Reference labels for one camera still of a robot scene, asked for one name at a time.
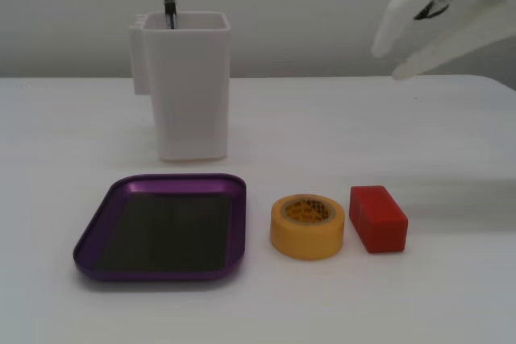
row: masking tape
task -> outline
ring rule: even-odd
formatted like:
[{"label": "masking tape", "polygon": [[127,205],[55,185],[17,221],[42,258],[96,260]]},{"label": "masking tape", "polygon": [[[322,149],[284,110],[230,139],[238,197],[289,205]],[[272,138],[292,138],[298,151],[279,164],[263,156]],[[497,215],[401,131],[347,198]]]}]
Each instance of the masking tape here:
[{"label": "masking tape", "polygon": [[323,259],[337,254],[344,236],[344,209],[319,195],[293,195],[273,205],[271,242],[296,259]]}]

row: white pen holder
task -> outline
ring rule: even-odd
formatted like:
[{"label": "white pen holder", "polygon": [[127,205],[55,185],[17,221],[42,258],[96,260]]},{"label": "white pen holder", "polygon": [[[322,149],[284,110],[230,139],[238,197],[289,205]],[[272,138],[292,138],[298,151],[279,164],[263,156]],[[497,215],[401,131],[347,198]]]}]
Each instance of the white pen holder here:
[{"label": "white pen holder", "polygon": [[162,160],[227,153],[230,33],[226,16],[181,12],[138,15],[129,29],[136,94],[150,94]]}]

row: white robotic hand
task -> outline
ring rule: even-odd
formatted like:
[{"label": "white robotic hand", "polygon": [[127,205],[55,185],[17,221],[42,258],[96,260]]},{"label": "white robotic hand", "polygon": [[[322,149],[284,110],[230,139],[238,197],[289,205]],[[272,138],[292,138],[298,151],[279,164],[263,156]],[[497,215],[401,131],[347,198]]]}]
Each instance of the white robotic hand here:
[{"label": "white robotic hand", "polygon": [[[421,15],[428,17],[431,5],[448,0],[392,0],[385,11],[372,47],[374,56],[392,49],[406,27]],[[516,35],[516,0],[476,0],[474,7],[458,25],[445,31],[426,47],[414,53],[393,73],[404,79],[430,70],[468,52]]]}]

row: red block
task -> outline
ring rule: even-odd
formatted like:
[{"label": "red block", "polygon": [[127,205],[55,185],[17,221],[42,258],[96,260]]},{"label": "red block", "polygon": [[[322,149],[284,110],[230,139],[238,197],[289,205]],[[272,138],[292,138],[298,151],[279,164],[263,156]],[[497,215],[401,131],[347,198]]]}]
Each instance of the red block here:
[{"label": "red block", "polygon": [[405,250],[409,220],[385,187],[352,187],[349,218],[369,253]]}]

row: white table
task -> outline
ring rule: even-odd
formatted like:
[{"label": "white table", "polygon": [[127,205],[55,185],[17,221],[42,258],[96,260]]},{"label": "white table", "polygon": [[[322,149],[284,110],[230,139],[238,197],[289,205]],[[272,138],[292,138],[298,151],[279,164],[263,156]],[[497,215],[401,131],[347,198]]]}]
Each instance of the white table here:
[{"label": "white table", "polygon": [[[516,337],[516,93],[481,77],[232,80],[230,155],[157,160],[131,80],[0,80],[0,338],[5,343],[495,343]],[[140,173],[248,183],[242,267],[212,284],[100,284],[72,250],[106,190]],[[406,252],[334,258],[268,241],[293,193],[348,207],[382,184]]]}]

